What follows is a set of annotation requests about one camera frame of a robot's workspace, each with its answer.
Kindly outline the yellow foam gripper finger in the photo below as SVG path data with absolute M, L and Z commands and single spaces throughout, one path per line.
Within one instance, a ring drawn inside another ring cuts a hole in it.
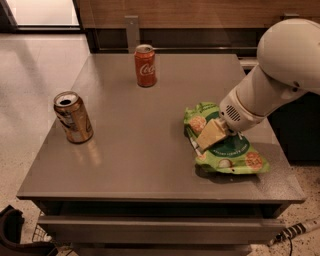
M 223 119 L 211 119 L 196 139 L 196 143 L 202 150 L 206 150 L 228 135 L 229 128 Z

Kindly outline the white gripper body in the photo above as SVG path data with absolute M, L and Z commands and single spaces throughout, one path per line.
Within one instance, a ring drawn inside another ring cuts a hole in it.
M 259 124 L 269 113 L 264 96 L 252 86 L 236 86 L 221 101 L 220 117 L 233 131 L 245 131 Z

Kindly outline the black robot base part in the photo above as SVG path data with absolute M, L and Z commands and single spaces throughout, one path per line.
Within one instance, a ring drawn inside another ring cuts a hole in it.
M 21 243 L 23 213 L 8 205 L 0 212 L 0 256 L 56 256 L 50 242 Z

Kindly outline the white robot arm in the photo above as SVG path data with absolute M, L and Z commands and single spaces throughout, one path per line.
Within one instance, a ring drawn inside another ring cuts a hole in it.
M 206 124 L 196 145 L 206 150 L 308 92 L 320 93 L 320 24 L 281 21 L 263 34 L 257 65 L 221 101 L 219 117 Z

